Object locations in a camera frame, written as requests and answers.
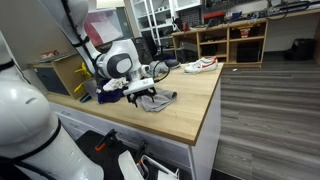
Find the wooden table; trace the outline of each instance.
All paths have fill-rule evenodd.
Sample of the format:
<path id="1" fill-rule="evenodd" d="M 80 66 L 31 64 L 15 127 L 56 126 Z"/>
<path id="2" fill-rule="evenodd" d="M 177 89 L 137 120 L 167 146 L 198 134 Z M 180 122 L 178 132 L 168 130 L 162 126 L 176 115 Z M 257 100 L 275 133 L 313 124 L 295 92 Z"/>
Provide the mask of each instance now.
<path id="1" fill-rule="evenodd" d="M 215 71 L 196 75 L 184 74 L 185 66 L 172 70 L 166 79 L 155 84 L 178 94 L 174 103 L 158 113 L 136 108 L 126 98 L 103 105 L 96 101 L 80 103 L 56 94 L 48 94 L 47 99 L 61 121 L 66 119 L 67 126 L 81 129 L 87 124 L 101 134 L 115 127 L 120 139 L 134 145 L 147 139 L 154 154 L 189 171 L 193 179 L 206 180 L 210 178 L 220 134 L 219 80 L 223 64 Z"/>

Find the cable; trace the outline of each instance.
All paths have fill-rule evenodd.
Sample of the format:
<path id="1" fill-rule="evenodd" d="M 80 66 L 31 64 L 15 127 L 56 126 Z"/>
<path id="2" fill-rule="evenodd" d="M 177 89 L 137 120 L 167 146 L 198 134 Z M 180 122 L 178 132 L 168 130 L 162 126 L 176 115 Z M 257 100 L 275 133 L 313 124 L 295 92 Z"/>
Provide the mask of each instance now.
<path id="1" fill-rule="evenodd" d="M 163 78 L 161 78 L 161 79 L 154 79 L 154 78 L 155 78 L 156 67 L 157 67 L 160 63 L 162 63 L 162 62 L 163 62 L 163 61 L 159 61 L 159 62 L 154 66 L 154 68 L 153 68 L 153 76 L 152 76 L 152 78 L 153 78 L 154 83 L 158 83 L 158 82 L 164 80 L 164 79 L 169 75 L 169 73 L 170 73 L 170 68 L 168 67 L 168 72 L 167 72 L 167 74 L 166 74 Z"/>
<path id="2" fill-rule="evenodd" d="M 257 22 L 257 18 L 254 18 L 254 19 L 248 19 L 247 20 L 247 22 L 248 22 L 248 24 L 249 24 L 249 26 L 253 26 L 253 25 L 255 25 L 256 24 L 256 22 Z"/>
<path id="3" fill-rule="evenodd" d="M 286 2 L 286 9 L 287 9 L 287 11 L 285 12 L 285 14 L 284 14 L 282 17 L 280 17 L 280 18 L 278 18 L 278 19 L 272 19 L 272 18 L 269 18 L 269 17 L 267 16 L 266 19 L 268 19 L 268 20 L 270 20 L 270 21 L 278 21 L 278 20 L 284 19 L 285 17 L 287 17 L 287 15 L 288 15 L 288 13 L 289 13 L 289 3 L 288 3 L 288 2 Z"/>
<path id="4" fill-rule="evenodd" d="M 164 3 L 164 0 L 162 0 L 162 3 L 159 5 L 159 7 L 158 7 L 158 8 L 160 8 L 160 7 L 162 6 L 162 4 L 163 4 L 163 3 Z"/>
<path id="5" fill-rule="evenodd" d="M 43 172 L 39 168 L 34 167 L 34 166 L 30 165 L 30 164 L 24 163 L 22 161 L 14 164 L 14 165 L 17 165 L 17 166 L 23 167 L 25 169 L 28 169 L 30 171 L 33 171 L 33 172 L 35 172 L 35 173 L 47 178 L 48 180 L 56 180 L 54 177 L 50 176 L 49 174 L 46 174 L 45 172 Z"/>
<path id="6" fill-rule="evenodd" d="M 67 15 L 67 18 L 68 18 L 68 20 L 69 20 L 69 23 L 70 23 L 70 25 L 71 25 L 72 31 L 74 32 L 74 34 L 76 35 L 77 39 L 79 40 L 79 43 L 81 44 L 84 52 L 87 54 L 88 58 L 90 59 L 92 65 L 93 65 L 93 67 L 94 67 L 94 69 L 97 71 L 96 61 L 97 61 L 97 58 L 98 58 L 98 57 L 97 57 L 96 59 L 94 59 L 94 58 L 91 56 L 91 54 L 90 54 L 87 46 L 85 45 L 86 42 L 81 38 L 81 35 L 78 33 L 78 30 L 77 30 L 77 27 L 78 27 L 78 26 L 74 23 L 74 21 L 73 21 L 73 19 L 72 19 L 72 17 L 71 17 L 71 11 L 70 11 L 70 7 L 69 7 L 69 5 L 68 5 L 68 0 L 61 0 L 61 3 L 62 3 L 62 5 L 63 5 L 64 11 L 65 11 L 65 13 L 66 13 L 66 15 Z"/>
<path id="7" fill-rule="evenodd" d="M 14 65 L 15 65 L 15 66 L 17 67 L 17 69 L 19 70 L 19 72 L 20 72 L 21 76 L 23 77 L 23 79 L 26 80 L 29 84 L 31 84 L 30 81 L 24 76 L 23 72 L 22 72 L 21 69 L 18 67 L 18 65 L 17 65 L 16 63 L 14 63 Z"/>

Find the drawer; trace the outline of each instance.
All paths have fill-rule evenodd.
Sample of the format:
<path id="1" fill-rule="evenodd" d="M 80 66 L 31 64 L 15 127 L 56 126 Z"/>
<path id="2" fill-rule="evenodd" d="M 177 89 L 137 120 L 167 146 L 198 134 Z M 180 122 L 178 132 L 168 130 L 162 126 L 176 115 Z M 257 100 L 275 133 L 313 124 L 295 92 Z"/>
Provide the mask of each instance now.
<path id="1" fill-rule="evenodd" d="M 96 130 L 93 126 L 89 124 L 82 123 L 78 120 L 75 120 L 71 117 L 62 115 L 56 112 L 56 115 L 61 120 L 61 123 L 64 125 L 65 129 L 68 131 L 69 129 L 75 129 L 81 132 L 87 132 L 89 130 L 95 131 L 97 133 L 103 134 L 101 131 Z"/>
<path id="2" fill-rule="evenodd" d="M 138 148 L 140 142 L 146 140 L 149 143 L 148 152 L 152 153 L 155 157 L 190 171 L 189 146 L 186 144 L 83 113 L 75 109 L 54 103 L 50 104 L 59 117 L 65 118 L 70 126 L 74 126 L 74 128 L 78 130 L 84 132 L 85 130 L 93 130 L 104 135 L 111 129 L 115 129 L 118 132 L 117 138 L 133 148 Z"/>
<path id="3" fill-rule="evenodd" d="M 68 124 L 65 124 L 65 123 L 62 123 L 62 126 L 74 141 L 76 141 L 79 137 L 81 137 L 85 133 L 84 131 L 75 129 L 73 128 L 73 126 L 69 126 Z"/>

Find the red shoe stripe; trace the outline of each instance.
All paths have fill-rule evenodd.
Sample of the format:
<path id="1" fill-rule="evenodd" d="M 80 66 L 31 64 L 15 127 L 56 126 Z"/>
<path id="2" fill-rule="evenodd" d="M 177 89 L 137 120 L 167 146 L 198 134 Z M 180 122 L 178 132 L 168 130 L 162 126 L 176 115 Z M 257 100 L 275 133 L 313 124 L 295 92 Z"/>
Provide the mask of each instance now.
<path id="1" fill-rule="evenodd" d="M 216 63 L 216 61 L 217 61 L 217 59 L 214 59 L 214 61 L 212 61 L 212 62 L 211 62 L 210 64 L 208 64 L 208 65 L 202 66 L 202 68 L 209 67 L 209 66 L 211 66 L 211 65 L 215 64 L 215 63 Z"/>

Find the gray cloth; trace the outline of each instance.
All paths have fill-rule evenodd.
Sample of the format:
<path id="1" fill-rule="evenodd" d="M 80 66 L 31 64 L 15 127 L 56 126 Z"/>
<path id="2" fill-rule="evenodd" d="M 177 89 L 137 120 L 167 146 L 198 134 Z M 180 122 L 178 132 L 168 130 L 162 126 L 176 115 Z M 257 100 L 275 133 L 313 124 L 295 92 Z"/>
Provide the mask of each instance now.
<path id="1" fill-rule="evenodd" d="M 177 99 L 176 92 L 159 88 L 155 89 L 157 91 L 157 95 L 153 97 L 154 102 L 149 96 L 141 96 L 137 99 L 137 103 L 148 112 L 159 112 Z"/>
<path id="2" fill-rule="evenodd" d="M 150 69 L 146 74 L 147 77 L 153 78 L 153 69 L 158 63 L 159 61 L 152 61 L 149 64 Z M 164 62 L 160 62 L 154 71 L 154 75 L 155 77 L 158 77 L 160 74 L 168 72 L 168 70 L 169 70 L 168 66 Z"/>

